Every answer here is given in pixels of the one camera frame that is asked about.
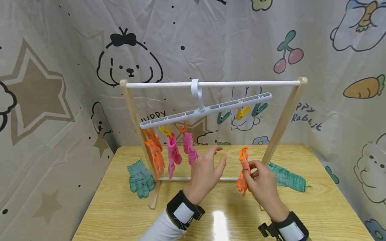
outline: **wooden rack leg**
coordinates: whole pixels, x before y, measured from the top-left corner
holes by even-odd
[[[134,129],[138,135],[138,140],[145,154],[147,165],[150,168],[150,173],[153,176],[154,182],[156,183],[155,188],[153,189],[153,191],[151,191],[149,195],[149,208],[154,209],[156,207],[158,189],[159,189],[157,172],[156,172],[156,168],[153,165],[151,152],[144,143],[146,141],[145,134],[143,133],[141,128],[139,128],[139,123],[141,118],[139,117],[139,114],[138,114],[138,109],[137,109],[137,105],[135,104],[134,95],[131,89],[126,88],[126,84],[127,84],[127,79],[123,79],[120,81],[119,86],[121,88],[123,97],[125,98],[126,105],[131,116],[131,120],[133,121],[133,124],[134,124]]]
[[[264,153],[263,159],[261,160],[261,163],[263,163],[265,166],[268,166],[268,163],[270,162],[273,156],[273,153],[278,147],[280,139],[287,128],[287,125],[291,119],[292,114],[295,111],[296,106],[298,105],[298,102],[301,96],[301,91],[303,90],[304,86],[308,82],[306,77],[299,77],[298,80],[300,81],[300,85],[294,86],[292,88],[292,91],[288,97],[287,103],[284,106],[283,112],[281,113],[280,119],[276,125],[275,130],[273,131],[269,145]]]

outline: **white horizontal bar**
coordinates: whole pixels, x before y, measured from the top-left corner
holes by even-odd
[[[238,177],[220,177],[221,182],[236,182]],[[190,181],[190,177],[160,177],[159,181]]]
[[[299,80],[270,80],[270,81],[219,81],[198,82],[199,87],[236,87],[236,86],[298,86]],[[127,83],[128,89],[147,88],[183,88],[191,87],[191,82],[162,82],[162,83]]]
[[[141,129],[148,129],[148,128],[152,128],[160,125],[166,125],[166,124],[176,123],[183,120],[188,120],[191,118],[198,118],[201,116],[206,116],[206,115],[217,113],[224,110],[230,110],[230,109],[239,108],[242,106],[253,105],[256,103],[268,102],[270,99],[272,99],[271,93],[257,94],[257,95],[245,97],[242,99],[236,99],[225,103],[219,103],[219,104],[207,106],[202,111],[200,111],[199,109],[195,109],[195,110],[190,110],[190,111],[186,111],[178,114],[160,117],[160,118],[156,118],[148,121],[142,121],[139,124],[139,127]]]

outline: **wooden table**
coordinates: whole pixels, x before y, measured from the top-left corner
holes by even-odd
[[[223,177],[238,177],[241,171],[240,150],[244,146],[223,146],[215,156],[217,165],[221,155],[227,156]],[[263,157],[267,146],[249,146],[249,160]],[[199,154],[207,146],[197,146]],[[176,165],[175,177],[190,176],[187,155],[183,153],[181,165]],[[167,150],[163,151],[168,175]],[[161,214],[166,204],[187,182],[161,182],[155,210],[149,209],[147,199],[139,199],[129,187],[127,166],[137,160],[145,160],[141,147],[120,147],[111,161],[98,190],[73,241],[137,240]],[[272,162],[304,177],[306,192],[297,192],[278,186],[280,198],[302,220],[315,240],[373,240],[336,187],[323,166],[308,146],[279,145]],[[266,212],[260,211],[258,203],[247,192],[241,197],[234,182],[220,182],[200,204],[206,214],[193,221],[186,240],[273,240],[263,238],[257,227],[263,222],[270,224]]]

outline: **clothes drying rack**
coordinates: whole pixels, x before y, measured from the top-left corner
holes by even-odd
[[[222,110],[229,110],[232,108],[240,108],[249,104],[255,104],[264,102],[272,98],[270,93],[263,93],[255,96],[250,96],[242,99],[228,101],[225,103],[215,104],[209,107],[205,107],[202,101],[202,88],[220,88],[220,87],[251,87],[251,86],[292,86],[292,91],[287,99],[284,109],[281,113],[276,128],[272,134],[270,143],[264,153],[261,162],[267,166],[271,160],[273,153],[278,146],[280,139],[290,121],[290,118],[295,111],[295,108],[299,102],[301,91],[307,84],[308,80],[306,77],[299,77],[297,80],[286,80],[286,81],[226,81],[226,82],[200,82],[199,79],[193,79],[191,82],[172,82],[172,83],[128,83],[126,79],[120,81],[120,88],[125,98],[127,108],[129,110],[131,119],[134,124],[135,131],[138,135],[139,142],[142,150],[146,157],[148,166],[150,167],[150,173],[153,176],[155,185],[154,190],[149,195],[149,207],[155,209],[157,196],[159,192],[160,181],[189,181],[190,177],[172,177],[170,180],[168,177],[157,178],[156,169],[153,165],[152,155],[150,149],[144,144],[146,136],[142,129],[175,123],[190,118],[196,118],[205,116],[210,113],[220,112]],[[148,89],[148,88],[191,88],[192,96],[198,101],[198,109],[182,112],[179,114],[173,114],[162,118],[141,122],[141,118],[138,114],[138,109],[135,104],[133,92],[131,89]],[[221,177],[220,181],[237,181],[238,177]]]

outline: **teal knit glove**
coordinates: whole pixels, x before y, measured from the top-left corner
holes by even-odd
[[[306,180],[299,175],[296,175],[273,162],[269,162],[270,169],[276,176],[276,185],[290,187],[299,192],[306,191]]]
[[[139,198],[147,198],[149,192],[154,189],[154,180],[142,160],[127,166],[130,173],[130,190],[137,192]]]

